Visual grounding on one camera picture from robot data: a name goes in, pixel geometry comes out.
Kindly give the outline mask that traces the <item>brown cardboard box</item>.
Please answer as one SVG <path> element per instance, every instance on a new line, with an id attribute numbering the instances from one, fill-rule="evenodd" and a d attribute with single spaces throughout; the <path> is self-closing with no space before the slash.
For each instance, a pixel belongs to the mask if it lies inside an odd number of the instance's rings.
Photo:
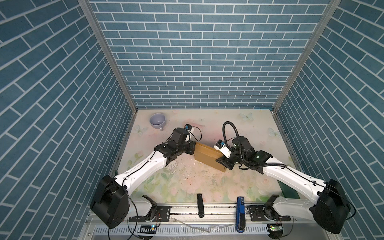
<path id="1" fill-rule="evenodd" d="M 220 151 L 217 151 L 214 148 L 196 142 L 194 158 L 200 163 L 203 163 L 221 172 L 225 172 L 227 168 L 216 161 L 217 159 L 223 156 L 224 155 Z"/>

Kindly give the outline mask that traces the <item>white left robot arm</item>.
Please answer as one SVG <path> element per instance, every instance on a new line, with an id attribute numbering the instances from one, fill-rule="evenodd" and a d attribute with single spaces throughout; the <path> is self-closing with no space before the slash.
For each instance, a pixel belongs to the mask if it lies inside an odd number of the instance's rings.
<path id="1" fill-rule="evenodd" d="M 182 154 L 193 155 L 196 143 L 194 126 L 186 124 L 183 128 L 175 128 L 170 137 L 155 146 L 154 151 L 143 161 L 126 172 L 111 177 L 104 176 L 98 183 L 90 209 L 110 229 L 117 227 L 126 218 L 144 218 L 153 220 L 158 214 L 157 203 L 148 196 L 132 199 L 136 188 L 157 171 L 169 165 Z"/>

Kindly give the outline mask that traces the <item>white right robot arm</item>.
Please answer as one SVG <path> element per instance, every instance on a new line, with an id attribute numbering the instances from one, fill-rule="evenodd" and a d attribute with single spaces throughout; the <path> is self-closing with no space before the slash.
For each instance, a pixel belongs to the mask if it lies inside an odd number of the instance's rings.
<path id="1" fill-rule="evenodd" d="M 240 170 L 256 171 L 274 178 L 302 194 L 305 199 L 288 199 L 272 195 L 263 206 L 265 217 L 276 221 L 290 216 L 315 221 L 320 227 L 332 234 L 339 234 L 345 222 L 356 214 L 355 206 L 347 199 L 342 185 L 333 179 L 324 181 L 306 175 L 279 161 L 265 151 L 256 151 L 247 138 L 240 136 L 235 125 L 226 121 L 222 131 L 229 125 L 235 132 L 232 146 L 227 136 L 218 140 L 214 148 L 223 154 L 217 163 L 232 170 L 235 165 Z"/>

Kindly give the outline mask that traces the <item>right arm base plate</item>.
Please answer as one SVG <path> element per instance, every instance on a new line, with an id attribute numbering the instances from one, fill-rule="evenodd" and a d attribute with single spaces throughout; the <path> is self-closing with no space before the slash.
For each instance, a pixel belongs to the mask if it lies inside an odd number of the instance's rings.
<path id="1" fill-rule="evenodd" d="M 280 216 L 272 207 L 264 205 L 249 205 L 246 207 L 247 212 L 250 214 L 251 221 L 269 221 L 269 222 L 289 222 L 290 216 Z"/>

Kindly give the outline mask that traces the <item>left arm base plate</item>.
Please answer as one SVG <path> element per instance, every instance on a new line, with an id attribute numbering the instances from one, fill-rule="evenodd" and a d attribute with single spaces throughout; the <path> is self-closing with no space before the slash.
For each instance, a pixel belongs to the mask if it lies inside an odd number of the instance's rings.
<path id="1" fill-rule="evenodd" d="M 160 215 L 161 222 L 169 222 L 170 221 L 170 215 L 171 215 L 171 206 L 157 206 L 156 210 L 150 210 L 150 212 L 142 217 L 134 215 L 133 217 L 129 218 L 130 223 L 144 223 L 144 222 L 155 222 L 156 216 Z"/>

